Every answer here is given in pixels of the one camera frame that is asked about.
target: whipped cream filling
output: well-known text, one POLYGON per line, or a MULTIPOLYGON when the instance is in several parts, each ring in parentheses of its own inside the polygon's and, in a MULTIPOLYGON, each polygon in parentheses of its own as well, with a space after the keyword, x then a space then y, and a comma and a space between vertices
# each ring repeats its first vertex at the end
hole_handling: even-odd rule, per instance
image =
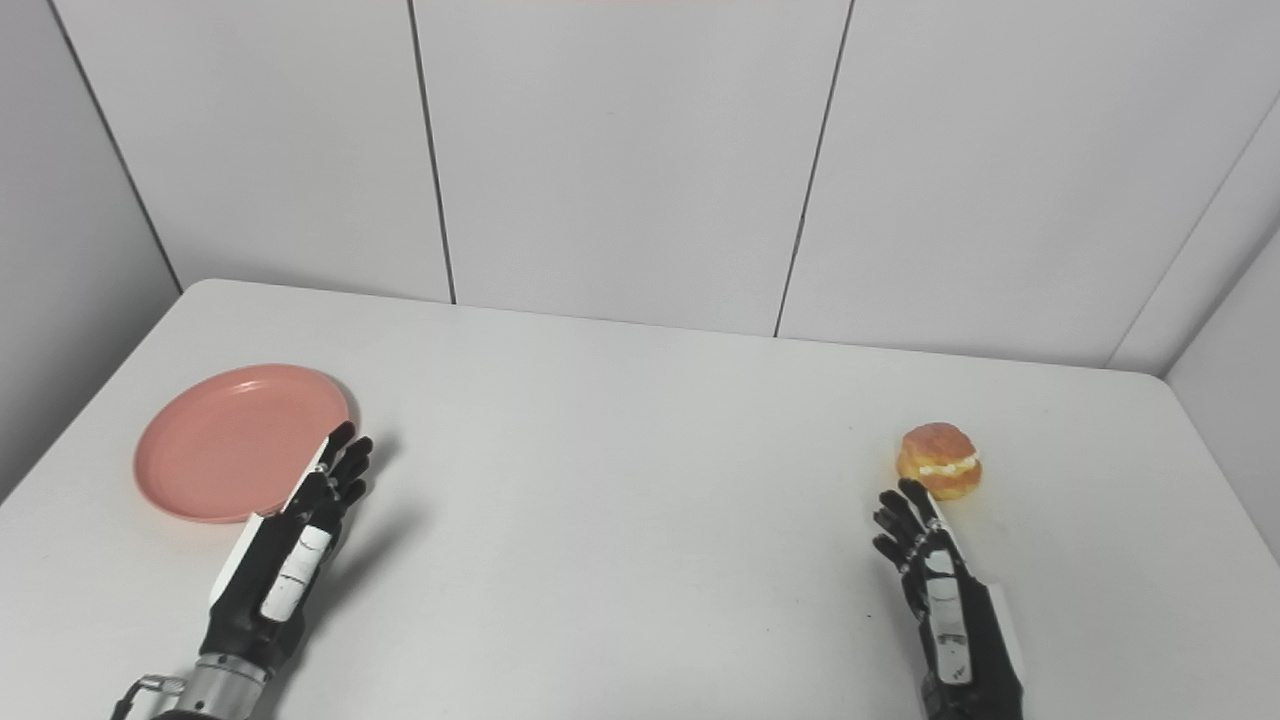
POLYGON ((957 460, 955 462, 951 462, 950 465, 920 465, 918 473, 920 474, 920 477, 942 475, 946 478, 954 478, 960 473, 973 470, 973 468, 977 464, 978 464, 978 452, 974 451, 974 454, 970 455, 969 457, 965 457, 964 460, 957 460))

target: white table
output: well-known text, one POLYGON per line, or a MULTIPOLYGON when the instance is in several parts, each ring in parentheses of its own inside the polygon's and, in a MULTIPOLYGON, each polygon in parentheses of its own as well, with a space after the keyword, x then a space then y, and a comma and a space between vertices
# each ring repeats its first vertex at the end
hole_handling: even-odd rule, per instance
POLYGON ((984 452, 947 510, 1028 717, 1274 716, 1280 569, 1158 380, 205 282, 0 506, 6 717, 189 666, 239 527, 151 509, 133 447, 266 361, 340 380, 380 455, 262 717, 919 717, 870 512, 937 419, 984 452))

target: pastry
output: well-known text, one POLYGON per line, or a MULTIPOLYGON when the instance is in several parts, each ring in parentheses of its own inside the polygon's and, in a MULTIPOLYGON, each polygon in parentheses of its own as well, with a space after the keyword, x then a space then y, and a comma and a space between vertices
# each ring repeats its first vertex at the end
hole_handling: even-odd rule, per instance
POLYGON ((978 448, 960 428, 929 423, 902 436, 897 474, 920 480, 934 500, 955 500, 978 487, 982 462, 978 448))

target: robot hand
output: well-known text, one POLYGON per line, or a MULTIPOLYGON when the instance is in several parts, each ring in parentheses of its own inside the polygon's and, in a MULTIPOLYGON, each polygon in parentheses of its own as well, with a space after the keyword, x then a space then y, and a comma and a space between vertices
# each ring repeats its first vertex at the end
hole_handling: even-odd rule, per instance
POLYGON ((969 573, 924 486, 901 479, 899 488, 901 495, 879 496, 873 519, 887 534, 873 544, 897 568, 919 621, 929 666, 920 692, 929 720, 1021 720, 1023 685, 991 592, 969 573))
POLYGON ((163 720, 250 716, 266 682, 302 642, 302 606, 338 546, 347 510, 367 489, 360 475, 374 443, 367 437, 352 443, 355 434, 351 421, 339 425, 284 507, 250 518, 214 585, 209 629, 189 678, 143 676, 116 703, 113 720, 128 715, 140 689, 179 696, 163 720))

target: white wall panel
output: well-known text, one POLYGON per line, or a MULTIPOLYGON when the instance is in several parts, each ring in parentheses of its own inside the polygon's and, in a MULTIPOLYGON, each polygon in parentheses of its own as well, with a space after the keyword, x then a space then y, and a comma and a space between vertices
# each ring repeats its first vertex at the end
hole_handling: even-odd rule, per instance
POLYGON ((1240 502, 1280 555, 1280 241, 1272 240, 1169 373, 1240 502))
POLYGON ((1280 225, 1280 110, 1272 105, 1107 364, 1164 375, 1280 225))
POLYGON ((184 284, 447 300, 403 0, 56 0, 184 284))
POLYGON ((1280 90, 1263 0, 859 0, 787 337, 1102 365, 1280 90))
POLYGON ((0 3, 0 500, 177 297, 49 5, 0 3))
POLYGON ((847 0, 417 0, 458 302, 771 333, 847 0))

